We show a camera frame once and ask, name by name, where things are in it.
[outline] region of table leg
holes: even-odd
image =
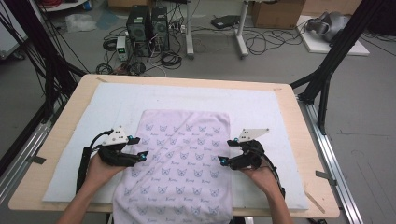
[[[194,59],[194,46],[192,44],[192,33],[191,33],[191,0],[187,1],[187,32],[186,32],[186,48],[187,48],[187,57],[189,59]]]
[[[242,5],[241,19],[239,21],[239,28],[237,30],[235,30],[236,40],[238,42],[239,48],[241,49],[241,59],[248,56],[248,49],[245,44],[245,40],[242,37],[242,32],[244,30],[245,18],[247,16],[247,13],[248,13],[248,0],[245,0]]]

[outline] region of pink towel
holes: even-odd
[[[147,110],[136,137],[131,153],[148,150],[148,159],[124,171],[115,223],[229,223],[231,170],[218,159],[229,154],[227,114]]]

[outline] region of gray concrete floor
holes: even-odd
[[[52,14],[55,21],[65,15],[87,13],[80,8]],[[90,32],[64,34],[73,51],[90,71],[103,63],[103,37],[125,25],[126,20],[107,9],[88,12],[100,24]],[[209,18],[194,20],[210,27]],[[370,39],[383,49],[396,53],[395,42]],[[167,77],[240,80],[253,82],[291,83],[314,72],[326,55],[308,53],[304,44],[284,45],[263,55],[249,55],[240,60],[232,33],[205,31],[194,34],[195,58],[188,60],[182,47],[182,66],[164,70]],[[367,43],[369,57],[347,56],[332,78],[326,129],[332,148],[343,170],[346,182],[360,210],[364,223],[396,223],[396,57]],[[262,48],[258,43],[255,48]],[[63,44],[68,61],[80,66],[71,50]],[[113,60],[111,65],[120,64]],[[146,76],[163,77],[161,69],[149,70]],[[300,93],[304,87],[295,90]],[[0,156],[44,102],[43,93],[28,60],[6,60],[0,63]],[[2,223],[53,223],[59,213],[10,211],[9,196],[0,205]],[[328,223],[347,223],[343,213]],[[104,223],[104,215],[88,214],[84,223]],[[296,218],[296,223],[308,223]],[[256,218],[255,223],[271,223],[269,218]]]

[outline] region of white mat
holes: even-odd
[[[300,19],[297,21],[297,25],[301,23],[313,19],[310,16],[300,16]],[[315,31],[305,31],[305,28],[301,29],[302,26],[297,27],[297,31],[300,32],[302,30],[302,37],[305,43],[308,52],[310,53],[328,53],[330,51],[329,43],[326,42],[320,35],[317,35]],[[361,44],[361,42],[356,41],[355,46],[349,51],[347,55],[356,55],[356,56],[369,56],[370,52]]]
[[[308,204],[289,138],[271,91],[244,91],[212,88],[187,88],[135,84],[102,83],[63,152],[44,196],[46,202],[70,202],[76,190],[81,150],[99,133],[122,125],[134,136],[143,111],[147,109],[186,109],[223,112],[230,115],[231,138],[244,128],[269,128],[257,138],[266,154],[278,167],[280,181],[286,189],[290,210],[307,209]],[[239,155],[241,150],[233,150]],[[264,194],[242,173],[233,172],[233,207],[268,208]],[[96,203],[111,203],[120,174],[95,195]]]

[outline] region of wooden table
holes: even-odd
[[[42,165],[32,163],[25,177],[9,201],[15,210],[62,211],[67,203],[45,203],[42,198],[52,179],[61,154],[89,104],[96,87],[101,82],[166,85],[181,87],[205,87],[234,90],[273,91],[278,100],[290,145],[301,175],[309,209],[290,211],[293,217],[338,217],[340,212],[328,180],[317,177],[315,171],[323,172],[318,153],[305,124],[303,114],[291,87],[287,84],[182,79],[166,77],[116,77],[87,75],[78,84],[61,116],[53,126],[37,156],[47,159]],[[91,212],[111,212],[111,204],[92,203]],[[269,217],[264,209],[235,208],[235,216]]]

